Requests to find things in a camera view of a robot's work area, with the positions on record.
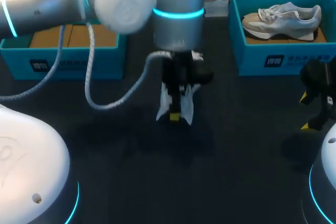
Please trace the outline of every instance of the robotic arm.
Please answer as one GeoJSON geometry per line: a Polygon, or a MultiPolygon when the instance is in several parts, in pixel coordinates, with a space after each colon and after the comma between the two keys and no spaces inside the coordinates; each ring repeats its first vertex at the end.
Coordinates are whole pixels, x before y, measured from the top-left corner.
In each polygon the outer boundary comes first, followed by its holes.
{"type": "MultiPolygon", "coordinates": [[[[68,23],[87,23],[91,42],[85,94],[88,103],[98,110],[121,105],[143,81],[149,61],[163,57],[161,106],[156,119],[169,112],[170,121],[182,117],[191,124],[193,93],[200,84],[207,84],[213,78],[213,73],[204,68],[203,57],[193,51],[201,40],[203,4],[204,0],[1,0],[0,38],[18,37],[68,23]],[[131,34],[143,27],[152,14],[155,45],[168,52],[150,54],[143,74],[121,99],[107,105],[95,104],[90,96],[95,39],[89,23],[98,20],[109,30],[131,34]]],[[[58,56],[46,77],[32,89],[0,100],[24,97],[50,78],[61,56],[62,29],[58,56]]]]}
{"type": "Polygon", "coordinates": [[[0,38],[99,20],[121,34],[139,30],[154,11],[158,48],[193,50],[201,38],[204,0],[1,0],[0,38]]]}

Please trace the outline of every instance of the brown cardboard box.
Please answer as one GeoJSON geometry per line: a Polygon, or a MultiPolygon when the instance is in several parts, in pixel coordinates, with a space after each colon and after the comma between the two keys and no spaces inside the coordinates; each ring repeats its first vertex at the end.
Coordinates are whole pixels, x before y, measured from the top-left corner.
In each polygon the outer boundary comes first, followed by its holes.
{"type": "Polygon", "coordinates": [[[251,38],[249,36],[245,36],[246,42],[250,45],[265,45],[265,44],[293,44],[293,43],[327,43],[326,38],[324,37],[322,29],[319,27],[317,38],[314,41],[302,41],[297,39],[269,39],[269,40],[259,40],[257,38],[251,38]]]}
{"type": "MultiPolygon", "coordinates": [[[[96,47],[115,47],[117,34],[109,31],[103,25],[92,25],[96,47]]],[[[73,26],[68,47],[88,47],[90,37],[86,26],[73,26]]]]}
{"type": "MultiPolygon", "coordinates": [[[[103,25],[92,25],[96,47],[115,47],[117,34],[107,30],[103,25]]],[[[39,31],[34,34],[30,48],[58,47],[60,27],[39,31]]],[[[64,33],[63,47],[89,47],[90,38],[85,25],[67,25],[64,33]]]]}
{"type": "MultiPolygon", "coordinates": [[[[30,48],[55,48],[58,47],[60,27],[39,31],[34,34],[30,48]]],[[[63,47],[68,47],[72,25],[67,25],[64,32],[63,47]]]]}

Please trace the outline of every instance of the dark gray table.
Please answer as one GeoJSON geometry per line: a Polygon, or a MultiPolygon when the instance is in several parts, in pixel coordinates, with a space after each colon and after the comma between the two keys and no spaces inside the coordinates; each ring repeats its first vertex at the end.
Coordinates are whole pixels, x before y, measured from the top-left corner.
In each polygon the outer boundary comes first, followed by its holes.
{"type": "MultiPolygon", "coordinates": [[[[130,36],[125,79],[96,82],[93,99],[121,97],[154,50],[148,25],[130,36]]],[[[212,84],[195,95],[192,127],[155,121],[160,61],[124,106],[108,113],[87,105],[83,82],[51,82],[4,105],[44,120],[67,143],[82,189],[83,224],[301,223],[300,194],[326,130],[300,133],[318,111],[298,101],[298,77],[237,75],[226,19],[205,23],[204,57],[212,84]]],[[[14,82],[0,62],[1,94],[14,82]]]]}

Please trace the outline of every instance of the shoe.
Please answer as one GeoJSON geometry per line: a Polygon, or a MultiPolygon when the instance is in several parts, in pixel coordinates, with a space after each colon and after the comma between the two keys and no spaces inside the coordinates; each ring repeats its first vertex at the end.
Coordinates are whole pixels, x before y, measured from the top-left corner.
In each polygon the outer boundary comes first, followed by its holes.
{"type": "Polygon", "coordinates": [[[260,39],[270,39],[274,35],[287,35],[294,39],[313,41],[314,31],[321,23],[322,10],[319,5],[313,8],[300,8],[291,2],[259,9],[257,13],[244,16],[243,28],[260,39]]]}

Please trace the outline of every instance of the blue box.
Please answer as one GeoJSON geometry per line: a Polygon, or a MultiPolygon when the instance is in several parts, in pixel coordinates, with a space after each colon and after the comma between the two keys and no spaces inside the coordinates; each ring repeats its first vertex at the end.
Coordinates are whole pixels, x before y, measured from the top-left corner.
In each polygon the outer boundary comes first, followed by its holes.
{"type": "MultiPolygon", "coordinates": [[[[1,41],[0,54],[15,80],[41,80],[55,62],[57,48],[30,48],[33,36],[34,34],[1,41]]],[[[125,35],[117,35],[115,47],[97,47],[92,79],[122,79],[125,49],[125,35]]],[[[88,47],[63,47],[60,65],[51,79],[84,80],[88,57],[88,47]]]]}
{"type": "Polygon", "coordinates": [[[230,0],[229,29],[240,76],[299,74],[309,59],[329,61],[336,55],[336,0],[230,0]],[[287,2],[305,8],[321,6],[320,27],[327,43],[248,44],[241,18],[259,8],[287,2]]]}

